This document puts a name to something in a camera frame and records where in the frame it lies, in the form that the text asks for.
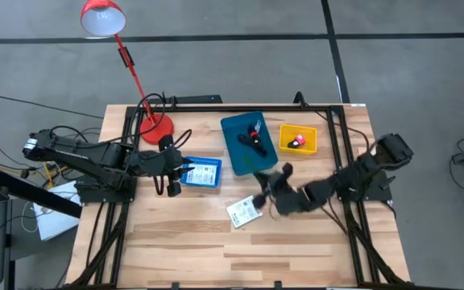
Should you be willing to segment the black side desk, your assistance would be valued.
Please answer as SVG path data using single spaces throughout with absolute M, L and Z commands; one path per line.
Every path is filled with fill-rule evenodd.
M 54 193 L 38 188 L 25 181 L 19 180 L 0 171 L 0 189 L 7 193 L 8 196 L 14 196 L 47 209 L 67 214 L 71 217 L 78 218 L 81 215 L 81 206 L 77 203 L 59 197 Z M 3 221 L 0 218 L 0 282 L 2 281 L 4 250 L 6 248 L 6 225 L 11 220 Z

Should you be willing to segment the black aluminium table frame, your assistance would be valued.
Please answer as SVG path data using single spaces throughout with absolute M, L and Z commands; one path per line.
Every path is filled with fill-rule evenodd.
M 311 213 L 277 217 L 274 207 L 245 226 L 235 229 L 226 207 L 255 195 L 259 185 L 253 176 L 236 176 L 222 133 L 221 120 L 247 111 L 262 110 L 269 135 L 277 150 L 280 169 L 293 164 L 293 186 L 326 178 L 339 166 L 366 150 L 360 134 L 328 125 L 315 111 L 319 105 L 297 104 L 179 106 L 167 113 L 178 137 L 193 133 L 181 148 L 184 155 L 222 159 L 219 188 L 183 186 L 178 197 L 157 196 L 153 181 L 138 181 L 136 200 L 129 206 L 121 258 L 117 260 L 117 288 L 273 289 L 276 281 L 286 288 L 357 286 L 371 280 L 370 263 L 358 242 L 320 209 Z M 317 129 L 317 152 L 299 155 L 279 152 L 282 124 Z M 371 238 L 389 267 L 410 280 L 394 214 L 377 201 L 365 203 Z

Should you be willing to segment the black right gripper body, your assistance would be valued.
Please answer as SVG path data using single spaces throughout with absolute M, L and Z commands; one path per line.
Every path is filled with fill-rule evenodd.
M 290 213 L 309 211 L 309 200 L 301 188 L 294 189 L 287 181 L 271 181 L 270 190 L 275 208 L 280 215 L 288 216 Z

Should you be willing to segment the blue slotted plastic basket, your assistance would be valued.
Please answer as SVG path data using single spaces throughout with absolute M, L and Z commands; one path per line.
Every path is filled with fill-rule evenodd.
M 218 185 L 220 184 L 221 174 L 222 174 L 222 161 L 220 159 L 214 158 L 205 158 L 200 156 L 187 156 L 188 159 L 192 160 L 192 164 L 208 164 L 208 165 L 217 165 L 218 170 Z M 190 168 L 191 164 L 184 164 L 183 168 Z

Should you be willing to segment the long black bar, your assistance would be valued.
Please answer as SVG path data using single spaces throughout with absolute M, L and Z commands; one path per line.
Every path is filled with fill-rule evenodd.
M 220 95 L 197 95 L 177 97 L 171 96 L 165 98 L 165 103 L 168 104 L 222 104 Z

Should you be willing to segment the red desk lamp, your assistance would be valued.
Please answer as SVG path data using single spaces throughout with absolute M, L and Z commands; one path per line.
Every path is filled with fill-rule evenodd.
M 174 125 L 169 117 L 154 114 L 146 99 L 143 87 L 135 71 L 135 63 L 126 46 L 118 35 L 126 26 L 126 16 L 122 9 L 112 0 L 87 0 L 81 11 L 81 25 L 91 35 L 113 36 L 118 44 L 118 53 L 126 68 L 129 69 L 139 91 L 146 116 L 139 125 L 139 133 L 144 141 L 157 144 L 165 135 L 174 132 Z

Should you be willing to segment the yellow plastic bin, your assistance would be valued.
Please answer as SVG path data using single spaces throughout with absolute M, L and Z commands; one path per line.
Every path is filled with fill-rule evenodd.
M 303 135 L 305 144 L 296 149 L 288 148 L 288 143 L 297 135 Z M 317 129 L 308 126 L 281 124 L 279 149 L 281 151 L 311 155 L 317 152 Z

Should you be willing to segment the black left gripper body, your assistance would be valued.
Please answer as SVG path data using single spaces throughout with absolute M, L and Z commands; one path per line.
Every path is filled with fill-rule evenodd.
M 145 151 L 145 175 L 160 176 L 180 167 L 180 151 L 174 147 L 164 152 Z

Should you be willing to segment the teal plastic bin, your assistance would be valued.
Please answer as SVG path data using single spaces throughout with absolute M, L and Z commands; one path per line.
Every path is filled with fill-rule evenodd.
M 275 147 L 260 111 L 223 118 L 221 126 L 235 175 L 261 172 L 278 163 Z

